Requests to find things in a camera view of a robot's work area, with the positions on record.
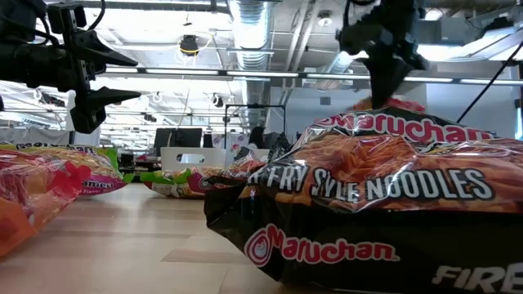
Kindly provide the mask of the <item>lime chili shrimp ramen pack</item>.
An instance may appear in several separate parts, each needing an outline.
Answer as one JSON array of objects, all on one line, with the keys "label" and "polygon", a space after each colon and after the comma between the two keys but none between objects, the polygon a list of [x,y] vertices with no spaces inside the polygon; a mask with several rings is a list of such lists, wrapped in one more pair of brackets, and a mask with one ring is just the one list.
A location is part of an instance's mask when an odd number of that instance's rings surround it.
[{"label": "lime chili shrimp ramen pack", "polygon": [[172,198],[202,199],[209,190],[223,189],[247,180],[244,172],[234,174],[219,167],[189,167],[178,171],[143,172],[140,180],[149,189]]},{"label": "lime chili shrimp ramen pack", "polygon": [[0,149],[16,150],[49,158],[62,158],[76,167],[86,166],[91,175],[82,182],[80,196],[106,194],[125,187],[132,181],[118,169],[118,151],[92,145],[54,145],[50,143],[0,143]]}]

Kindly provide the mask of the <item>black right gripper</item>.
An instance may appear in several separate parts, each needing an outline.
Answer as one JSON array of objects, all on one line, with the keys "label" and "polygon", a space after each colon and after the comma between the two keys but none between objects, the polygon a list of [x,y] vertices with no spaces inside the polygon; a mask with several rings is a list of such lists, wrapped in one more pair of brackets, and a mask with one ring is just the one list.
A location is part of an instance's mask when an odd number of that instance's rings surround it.
[{"label": "black right gripper", "polygon": [[341,51],[351,56],[364,51],[368,56],[371,103],[382,108],[413,69],[427,69],[427,59],[418,53],[414,29],[418,18],[392,16],[390,18],[358,20],[337,31]]}]

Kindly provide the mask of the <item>black background rig frame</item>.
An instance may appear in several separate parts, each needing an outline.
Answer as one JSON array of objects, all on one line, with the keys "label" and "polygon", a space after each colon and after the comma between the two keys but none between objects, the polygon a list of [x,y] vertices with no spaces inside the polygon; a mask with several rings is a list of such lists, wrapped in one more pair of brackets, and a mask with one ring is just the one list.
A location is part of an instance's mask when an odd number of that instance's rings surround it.
[{"label": "black background rig frame", "polygon": [[[228,123],[229,123],[229,115],[228,115],[228,109],[230,107],[236,107],[237,109],[240,109],[240,108],[246,108],[246,109],[269,109],[269,108],[277,108],[277,109],[282,109],[282,112],[283,112],[283,135],[285,135],[285,132],[286,132],[286,128],[287,128],[287,123],[286,123],[286,106],[285,105],[261,105],[261,104],[258,104],[258,103],[254,103],[254,104],[246,104],[246,105],[225,105],[225,116],[222,118],[223,122],[224,122],[224,128],[225,128],[225,137],[224,137],[224,146],[226,147],[227,146],[227,126],[228,126]],[[260,127],[254,127],[253,128],[253,131],[255,132],[255,138],[257,139],[262,139],[262,145],[260,145],[260,147],[262,147],[263,149],[271,149],[273,147],[273,145],[276,143],[276,141],[278,140],[279,138],[279,134],[275,133],[274,135],[270,135],[269,136],[269,140],[266,140],[264,137],[263,137],[263,134],[260,132],[261,128]]]}]

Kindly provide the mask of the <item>black computer monitor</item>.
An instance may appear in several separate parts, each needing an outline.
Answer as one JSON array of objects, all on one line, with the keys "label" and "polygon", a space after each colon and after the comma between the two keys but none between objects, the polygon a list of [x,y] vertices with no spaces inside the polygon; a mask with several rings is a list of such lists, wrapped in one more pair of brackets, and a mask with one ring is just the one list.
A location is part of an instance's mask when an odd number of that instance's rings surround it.
[{"label": "black computer monitor", "polygon": [[154,149],[156,157],[161,156],[161,149],[163,147],[171,147],[175,145],[176,128],[158,128],[154,138]]},{"label": "black computer monitor", "polygon": [[199,148],[203,130],[201,128],[178,128],[175,131],[175,147]]}]

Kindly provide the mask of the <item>long horizontal light bar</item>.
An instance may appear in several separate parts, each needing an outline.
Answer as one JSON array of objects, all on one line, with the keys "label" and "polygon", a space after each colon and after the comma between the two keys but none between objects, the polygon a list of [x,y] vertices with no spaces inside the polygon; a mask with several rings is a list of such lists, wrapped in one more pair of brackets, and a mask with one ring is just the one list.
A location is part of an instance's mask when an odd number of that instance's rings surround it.
[{"label": "long horizontal light bar", "polygon": [[[181,76],[203,78],[292,78],[292,79],[321,79],[341,81],[370,81],[368,74],[353,73],[307,73],[307,72],[278,72],[278,71],[242,71],[223,69],[165,69],[143,67],[109,67],[97,77],[111,78],[175,78]],[[441,78],[407,76],[404,82],[435,83],[435,84],[462,84],[462,85],[488,85],[486,78]]]}]

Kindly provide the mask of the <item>grey partition curtain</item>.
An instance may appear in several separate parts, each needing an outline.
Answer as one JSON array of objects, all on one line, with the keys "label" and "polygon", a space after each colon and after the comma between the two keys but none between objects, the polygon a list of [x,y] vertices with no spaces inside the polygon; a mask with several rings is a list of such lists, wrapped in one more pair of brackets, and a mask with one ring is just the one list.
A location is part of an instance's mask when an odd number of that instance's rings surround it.
[{"label": "grey partition curtain", "polygon": [[74,142],[74,131],[50,130],[36,127],[29,128],[0,128],[0,143],[22,144],[42,143],[53,145],[67,145]]}]

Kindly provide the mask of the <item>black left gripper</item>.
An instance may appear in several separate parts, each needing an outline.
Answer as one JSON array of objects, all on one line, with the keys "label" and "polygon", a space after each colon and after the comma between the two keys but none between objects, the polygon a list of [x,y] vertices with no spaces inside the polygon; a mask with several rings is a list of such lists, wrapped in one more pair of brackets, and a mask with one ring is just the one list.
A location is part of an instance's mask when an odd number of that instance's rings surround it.
[{"label": "black left gripper", "polygon": [[86,17],[82,6],[50,4],[41,21],[46,32],[44,41],[36,45],[36,85],[58,91],[75,90],[74,107],[70,110],[75,131],[93,133],[105,121],[107,105],[141,96],[140,92],[108,87],[91,89],[97,60],[127,67],[136,67],[138,62],[107,47],[94,30],[83,30]]}]

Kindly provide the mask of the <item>silver ventilation duct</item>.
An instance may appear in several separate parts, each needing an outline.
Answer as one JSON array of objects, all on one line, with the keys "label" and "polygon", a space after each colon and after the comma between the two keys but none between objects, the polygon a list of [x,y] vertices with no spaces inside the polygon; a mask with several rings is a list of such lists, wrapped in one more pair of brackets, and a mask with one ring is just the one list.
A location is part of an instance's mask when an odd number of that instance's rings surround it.
[{"label": "silver ventilation duct", "polygon": [[[273,5],[261,0],[228,0],[233,18],[235,48],[249,49],[236,53],[239,70],[266,71],[270,56],[260,53],[269,49],[270,24]],[[242,97],[246,105],[268,105],[268,82],[246,80],[242,82]],[[250,129],[264,127],[267,109],[245,109],[245,122]]]}]

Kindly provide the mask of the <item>white plastic bin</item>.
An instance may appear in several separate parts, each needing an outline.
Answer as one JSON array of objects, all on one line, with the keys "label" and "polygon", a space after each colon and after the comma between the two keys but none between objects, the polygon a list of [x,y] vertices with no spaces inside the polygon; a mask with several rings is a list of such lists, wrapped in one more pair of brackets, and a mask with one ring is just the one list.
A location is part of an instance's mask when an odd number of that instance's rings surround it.
[{"label": "white plastic bin", "polygon": [[242,146],[240,149],[226,155],[226,164],[232,164],[233,162],[250,154],[260,161],[267,162],[269,158],[269,152],[270,151],[268,149],[250,149],[248,147]]},{"label": "white plastic bin", "polygon": [[164,171],[178,171],[192,167],[223,168],[226,151],[214,148],[162,147],[161,164]]}]

